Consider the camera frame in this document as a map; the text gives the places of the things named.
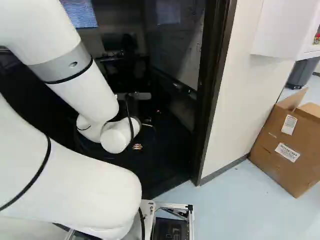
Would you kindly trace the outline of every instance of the black door frame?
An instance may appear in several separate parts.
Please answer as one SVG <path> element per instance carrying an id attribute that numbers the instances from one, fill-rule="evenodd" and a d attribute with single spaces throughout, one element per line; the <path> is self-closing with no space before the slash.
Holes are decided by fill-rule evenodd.
<path id="1" fill-rule="evenodd" d="M 201 184 L 237 0 L 207 0 L 198 77 L 192 181 Z"/>

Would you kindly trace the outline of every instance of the white robotic arm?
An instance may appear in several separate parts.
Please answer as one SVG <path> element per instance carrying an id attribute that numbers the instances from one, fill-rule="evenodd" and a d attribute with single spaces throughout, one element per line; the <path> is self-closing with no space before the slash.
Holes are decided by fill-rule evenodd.
<path id="1" fill-rule="evenodd" d="M 58 0 L 2 0 L 0 45 L 79 112 L 81 134 L 111 153 L 126 148 L 129 119 L 106 124 L 118 113 L 117 99 Z M 1 95 L 0 109 L 0 215 L 121 239 L 141 202 L 139 179 L 59 145 L 21 119 Z M 135 136 L 140 124 L 131 121 Z"/>
<path id="2" fill-rule="evenodd" d="M 0 45 L 79 113 L 81 134 L 113 154 L 127 147 L 129 121 L 105 126 L 119 111 L 117 98 L 58 0 L 3 0 L 0 33 Z M 131 121 L 137 135 L 140 123 Z"/>

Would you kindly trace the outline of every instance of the cardboard box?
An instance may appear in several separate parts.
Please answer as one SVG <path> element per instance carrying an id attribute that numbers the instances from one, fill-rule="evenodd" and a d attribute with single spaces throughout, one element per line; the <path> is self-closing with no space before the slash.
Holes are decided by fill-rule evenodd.
<path id="1" fill-rule="evenodd" d="M 273 107 L 249 156 L 295 198 L 320 181 L 320 106 L 298 107 L 307 90 Z"/>

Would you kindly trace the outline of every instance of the baseboard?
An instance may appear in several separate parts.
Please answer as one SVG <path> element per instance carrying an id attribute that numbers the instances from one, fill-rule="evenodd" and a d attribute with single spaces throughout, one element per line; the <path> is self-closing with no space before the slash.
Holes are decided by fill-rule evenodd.
<path id="1" fill-rule="evenodd" d="M 223 174 L 225 171 L 233 168 L 234 166 L 242 163 L 244 160 L 246 160 L 248 157 L 248 154 L 239 157 L 237 160 L 234 160 L 233 162 L 229 163 L 228 165 L 220 168 L 219 170 L 209 174 L 208 176 L 205 176 L 204 178 L 200 179 L 199 185 L 202 186 L 208 182 L 210 182 L 212 179 L 214 179 L 215 177 L 219 176 L 220 174 Z"/>

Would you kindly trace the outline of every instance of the white cabinet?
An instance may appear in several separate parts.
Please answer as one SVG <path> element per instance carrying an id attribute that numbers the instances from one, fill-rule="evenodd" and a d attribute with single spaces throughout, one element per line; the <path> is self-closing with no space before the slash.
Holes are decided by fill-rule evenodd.
<path id="1" fill-rule="evenodd" d="M 319 57 L 318 33 L 320 0 L 264 0 L 251 54 L 293 60 Z"/>

